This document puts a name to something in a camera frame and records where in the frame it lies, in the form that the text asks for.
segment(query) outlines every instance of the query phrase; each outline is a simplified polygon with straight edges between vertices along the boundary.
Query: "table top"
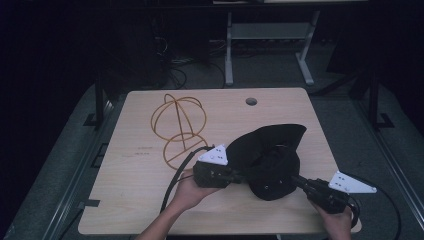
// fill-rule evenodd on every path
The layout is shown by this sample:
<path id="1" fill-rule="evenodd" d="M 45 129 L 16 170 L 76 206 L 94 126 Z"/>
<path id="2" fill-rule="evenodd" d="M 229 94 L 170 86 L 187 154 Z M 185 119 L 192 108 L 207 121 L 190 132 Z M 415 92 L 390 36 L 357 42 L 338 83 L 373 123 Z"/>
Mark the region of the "table top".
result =
<path id="1" fill-rule="evenodd" d="M 176 109 L 172 107 L 174 105 L 162 113 L 161 110 L 155 113 L 165 103 L 165 94 L 171 94 L 175 98 L 190 97 L 187 98 L 190 101 L 179 101 L 184 108 L 184 112 L 179 111 L 181 128 Z M 192 98 L 196 98 L 202 108 Z M 254 98 L 257 104 L 246 104 L 248 98 Z M 297 149 L 300 175 L 329 181 L 338 170 L 304 89 L 131 92 L 127 96 L 89 197 L 91 200 L 100 200 L 100 203 L 98 207 L 85 208 L 79 224 L 80 233 L 138 234 L 154 220 L 175 174 L 175 170 L 164 160 L 164 148 L 166 146 L 165 158 L 169 159 L 170 156 L 178 155 L 177 149 L 183 149 L 183 145 L 181 142 L 170 142 L 167 145 L 166 140 L 153 132 L 151 120 L 153 119 L 159 135 L 174 136 L 181 129 L 190 129 L 184 114 L 190 119 L 194 132 L 201 130 L 198 135 L 208 145 L 228 146 L 241 135 L 266 125 L 304 125 L 307 130 Z M 168 163 L 178 164 L 179 159 L 183 160 L 189 152 L 180 154 L 175 161 Z M 360 228 L 359 223 L 354 231 L 359 231 Z M 247 184 L 230 184 L 183 213 L 170 234 L 323 231 L 321 218 L 301 189 L 279 200 L 263 201 L 250 191 Z"/>

